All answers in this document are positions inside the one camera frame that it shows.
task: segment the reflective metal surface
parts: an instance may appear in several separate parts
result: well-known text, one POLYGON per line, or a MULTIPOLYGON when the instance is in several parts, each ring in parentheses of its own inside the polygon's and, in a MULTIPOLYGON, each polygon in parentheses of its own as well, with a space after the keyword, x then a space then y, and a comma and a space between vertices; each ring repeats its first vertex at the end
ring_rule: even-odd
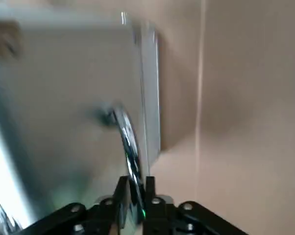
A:
MULTIPOLYGON (((119 21, 112 21, 95 14, 31 8, 13 9, 11 16, 22 29, 22 51, 18 59, 0 61, 3 209, 24 228, 68 203, 90 207, 113 192, 118 178, 132 168, 125 164, 120 134, 93 116, 104 102, 122 103, 131 116, 141 169, 138 148, 132 145, 126 153, 133 156, 128 162, 135 160, 132 170, 138 174, 132 174, 132 180, 141 187, 140 175, 149 172, 148 148, 153 157, 158 147, 147 145, 147 123, 152 122, 145 107, 152 105, 146 104, 143 91, 148 69, 140 57, 145 42, 135 42, 130 21, 122 23, 120 15, 119 21)), ((156 54, 147 58, 156 60, 156 54)), ((126 123, 120 117, 122 126, 126 123)), ((136 204, 142 207, 138 198, 136 204)))

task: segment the metal panel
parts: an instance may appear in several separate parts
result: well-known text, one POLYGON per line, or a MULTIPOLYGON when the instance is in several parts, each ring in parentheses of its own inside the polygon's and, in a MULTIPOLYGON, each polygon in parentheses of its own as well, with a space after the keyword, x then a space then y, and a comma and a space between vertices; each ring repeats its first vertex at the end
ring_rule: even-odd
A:
MULTIPOLYGON (((157 60, 157 46, 150 37, 138 46, 121 15, 116 21, 37 8, 12 9, 11 16, 21 24, 23 51, 20 59, 0 63, 0 149, 11 162, 0 179, 12 173, 25 227, 72 201, 92 205, 127 173, 118 131, 94 115, 103 105, 120 102, 128 110, 148 175, 148 158, 159 151, 158 91, 150 99, 142 89, 145 79, 158 87, 158 73, 148 74, 157 64, 145 66, 157 60), (155 50, 141 59, 144 44, 155 50), (148 146, 147 138, 153 138, 148 146)), ((0 195, 4 209, 18 217, 2 183, 0 195)))

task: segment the metal handle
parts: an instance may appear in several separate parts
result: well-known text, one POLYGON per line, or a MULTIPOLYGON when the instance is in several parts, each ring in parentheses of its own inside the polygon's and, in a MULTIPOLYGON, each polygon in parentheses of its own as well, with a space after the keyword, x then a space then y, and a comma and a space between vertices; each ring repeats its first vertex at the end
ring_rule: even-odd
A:
POLYGON ((123 106, 118 105, 112 107, 108 115, 111 124, 116 125, 121 134, 130 179, 131 201, 134 206, 137 206, 137 223, 139 223, 145 217, 145 191, 141 175, 141 163, 136 135, 131 124, 130 117, 123 106))

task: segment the beige wall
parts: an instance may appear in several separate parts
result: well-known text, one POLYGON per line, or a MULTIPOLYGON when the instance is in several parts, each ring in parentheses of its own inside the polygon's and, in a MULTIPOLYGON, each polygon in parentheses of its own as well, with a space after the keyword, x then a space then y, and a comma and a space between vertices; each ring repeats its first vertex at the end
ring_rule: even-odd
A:
POLYGON ((208 1, 199 202, 295 235, 295 0, 208 1))

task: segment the metal screw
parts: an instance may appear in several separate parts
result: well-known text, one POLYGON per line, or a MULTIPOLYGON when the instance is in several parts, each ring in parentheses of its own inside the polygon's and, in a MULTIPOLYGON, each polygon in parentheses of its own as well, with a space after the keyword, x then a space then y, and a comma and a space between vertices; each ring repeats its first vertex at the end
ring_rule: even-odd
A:
POLYGON ((188 224, 188 231, 193 230, 193 224, 188 224))
POLYGON ((76 205, 71 209, 71 212, 78 212, 80 210, 80 206, 76 205))
POLYGON ((74 231, 75 231, 75 232, 83 231, 83 226, 82 226, 82 224, 76 224, 76 225, 74 226, 74 231))
POLYGON ((159 198, 157 198, 157 197, 154 197, 152 199, 152 204, 159 204, 160 202, 161 202, 161 200, 159 198))
POLYGON ((185 209, 186 211, 190 211, 192 210, 192 205, 190 203, 185 203, 183 205, 183 209, 185 209))
POLYGON ((108 199, 106 202, 105 202, 105 205, 112 205, 113 204, 113 201, 111 199, 108 199))

